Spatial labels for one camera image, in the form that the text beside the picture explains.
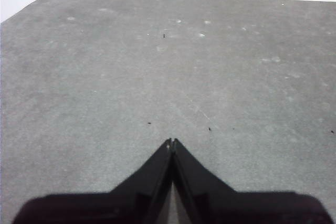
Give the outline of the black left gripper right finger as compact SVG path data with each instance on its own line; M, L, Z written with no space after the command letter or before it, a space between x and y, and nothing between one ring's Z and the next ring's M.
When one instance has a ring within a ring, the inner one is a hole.
M192 223L332 223L315 197L294 191L239 192L172 143L174 185Z

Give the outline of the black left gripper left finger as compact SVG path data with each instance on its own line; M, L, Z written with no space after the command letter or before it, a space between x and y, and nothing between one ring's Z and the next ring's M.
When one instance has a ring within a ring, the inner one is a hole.
M27 201L14 223L155 223L170 191L172 140L105 193L53 194Z

